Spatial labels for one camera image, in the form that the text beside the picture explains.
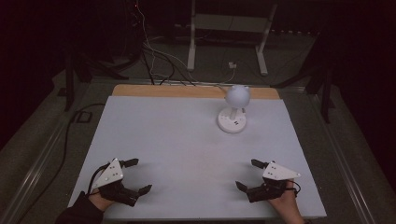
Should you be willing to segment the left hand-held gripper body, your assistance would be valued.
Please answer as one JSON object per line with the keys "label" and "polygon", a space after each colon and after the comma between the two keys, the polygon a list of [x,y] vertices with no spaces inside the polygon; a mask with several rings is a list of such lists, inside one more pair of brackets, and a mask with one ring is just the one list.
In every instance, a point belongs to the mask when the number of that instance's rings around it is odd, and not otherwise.
{"label": "left hand-held gripper body", "polygon": [[99,167],[92,175],[92,188],[99,189],[102,197],[110,201],[134,206],[139,194],[122,185],[122,169],[117,158]]}

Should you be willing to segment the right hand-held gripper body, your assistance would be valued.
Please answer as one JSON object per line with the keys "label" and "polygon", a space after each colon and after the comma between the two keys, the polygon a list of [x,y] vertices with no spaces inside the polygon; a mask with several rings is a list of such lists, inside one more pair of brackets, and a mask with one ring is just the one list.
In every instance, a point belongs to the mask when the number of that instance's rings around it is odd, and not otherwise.
{"label": "right hand-held gripper body", "polygon": [[[294,178],[301,175],[289,168],[275,163],[268,162],[268,166],[263,169],[262,180],[263,183],[255,188],[247,190],[247,198],[251,203],[268,201],[279,198],[285,190],[290,190],[287,187],[287,181],[293,181]],[[299,193],[301,187],[293,187],[295,195]]]}

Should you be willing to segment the white round desk lamp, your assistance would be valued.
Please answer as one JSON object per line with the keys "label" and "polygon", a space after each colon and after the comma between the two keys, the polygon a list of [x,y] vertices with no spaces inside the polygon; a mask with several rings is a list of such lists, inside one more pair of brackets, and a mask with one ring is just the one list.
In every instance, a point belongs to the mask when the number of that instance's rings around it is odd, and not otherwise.
{"label": "white round desk lamp", "polygon": [[245,108],[250,101],[249,87],[231,86],[226,92],[225,101],[228,106],[219,112],[217,124],[226,133],[241,133],[247,126]]}

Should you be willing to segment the person's left hand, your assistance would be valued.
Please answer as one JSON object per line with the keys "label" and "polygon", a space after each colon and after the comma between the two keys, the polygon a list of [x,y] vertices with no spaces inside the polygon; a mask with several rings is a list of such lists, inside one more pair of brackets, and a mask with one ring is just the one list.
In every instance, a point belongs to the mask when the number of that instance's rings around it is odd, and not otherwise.
{"label": "person's left hand", "polygon": [[96,208],[98,208],[102,212],[105,212],[111,205],[114,204],[114,201],[103,198],[99,189],[94,189],[90,193],[88,199]]}

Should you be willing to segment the person's right hand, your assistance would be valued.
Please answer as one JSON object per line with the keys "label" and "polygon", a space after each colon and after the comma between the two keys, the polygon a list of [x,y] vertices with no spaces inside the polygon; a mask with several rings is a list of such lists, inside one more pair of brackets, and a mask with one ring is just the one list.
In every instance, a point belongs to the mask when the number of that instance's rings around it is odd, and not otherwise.
{"label": "person's right hand", "polygon": [[269,200],[269,204],[278,212],[278,214],[284,220],[284,216],[291,214],[299,214],[300,211],[296,202],[296,196],[293,191],[293,182],[291,180],[287,181],[287,187],[290,190],[285,190],[284,193],[276,199]]}

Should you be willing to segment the white table sheet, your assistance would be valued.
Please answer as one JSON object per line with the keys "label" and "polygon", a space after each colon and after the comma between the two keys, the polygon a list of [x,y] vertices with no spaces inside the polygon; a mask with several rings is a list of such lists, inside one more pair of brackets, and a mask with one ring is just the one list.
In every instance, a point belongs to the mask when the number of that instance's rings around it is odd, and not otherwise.
{"label": "white table sheet", "polygon": [[217,115],[222,99],[127,97],[107,99],[73,193],[87,189],[108,161],[137,158],[124,171],[128,189],[150,186],[135,206],[116,204],[112,220],[258,219],[275,217],[267,202],[250,203],[237,189],[262,183],[251,160],[275,161],[300,173],[297,202],[305,217],[326,214],[288,110],[281,100],[253,100],[247,127],[225,133]]}

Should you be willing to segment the black tripod stand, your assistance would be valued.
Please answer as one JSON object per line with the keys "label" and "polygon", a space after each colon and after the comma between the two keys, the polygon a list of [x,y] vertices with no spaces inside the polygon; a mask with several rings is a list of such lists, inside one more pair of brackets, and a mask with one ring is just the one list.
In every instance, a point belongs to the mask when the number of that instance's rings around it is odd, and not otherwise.
{"label": "black tripod stand", "polygon": [[332,41],[322,31],[312,44],[299,72],[282,82],[272,84],[272,88],[283,89],[305,77],[309,77],[304,89],[307,94],[317,94],[322,90],[320,101],[320,115],[326,123],[330,122],[329,109],[331,106],[332,85]]}
{"label": "black tripod stand", "polygon": [[89,83],[92,80],[92,75],[88,69],[89,65],[114,79],[128,79],[128,77],[116,73],[114,70],[99,63],[86,53],[77,51],[73,48],[68,48],[64,51],[64,65],[65,87],[61,88],[58,94],[65,97],[65,111],[69,111],[75,101],[75,77],[77,77],[80,82],[84,83]]}

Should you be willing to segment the metal floor rail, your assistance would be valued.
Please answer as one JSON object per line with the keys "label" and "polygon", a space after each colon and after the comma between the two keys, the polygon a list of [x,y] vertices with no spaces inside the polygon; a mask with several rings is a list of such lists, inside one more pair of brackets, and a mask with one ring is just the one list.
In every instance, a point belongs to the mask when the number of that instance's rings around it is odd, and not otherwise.
{"label": "metal floor rail", "polygon": [[32,164],[25,178],[22,180],[21,185],[17,188],[16,193],[12,197],[6,211],[0,217],[0,224],[17,224],[21,214],[24,212],[26,204],[31,197],[36,184],[38,183],[40,177],[42,176],[47,164],[49,162],[50,155],[55,149],[55,145],[65,127],[70,120],[68,114],[61,115],[55,129],[47,137],[45,145],[39,151],[35,162]]}
{"label": "metal floor rail", "polygon": [[338,143],[335,135],[333,134],[331,127],[324,120],[320,112],[321,103],[316,95],[308,95],[310,104],[313,106],[318,122],[327,136],[331,152],[334,156],[335,164],[340,172],[341,177],[344,180],[346,189],[349,194],[349,198],[354,204],[354,207],[358,213],[358,216],[362,224],[377,224],[373,213],[371,212],[363,194],[361,188],[354,177],[347,159],[343,153],[340,144]]}

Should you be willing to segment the white metal desk frame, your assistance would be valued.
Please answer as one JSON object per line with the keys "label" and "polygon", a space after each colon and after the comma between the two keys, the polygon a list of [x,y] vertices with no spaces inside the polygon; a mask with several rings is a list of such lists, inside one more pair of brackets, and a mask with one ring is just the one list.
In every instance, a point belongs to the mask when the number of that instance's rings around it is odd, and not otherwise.
{"label": "white metal desk frame", "polygon": [[268,16],[266,18],[260,17],[244,17],[244,16],[229,16],[221,14],[202,14],[196,12],[196,0],[191,0],[191,35],[190,47],[187,60],[187,70],[192,72],[195,67],[196,56],[196,30],[216,30],[216,31],[234,31],[234,32],[248,32],[261,33],[262,40],[255,47],[257,62],[262,76],[268,75],[266,61],[264,59],[264,47],[267,38],[271,31],[274,16],[276,14],[277,4],[271,4]]}

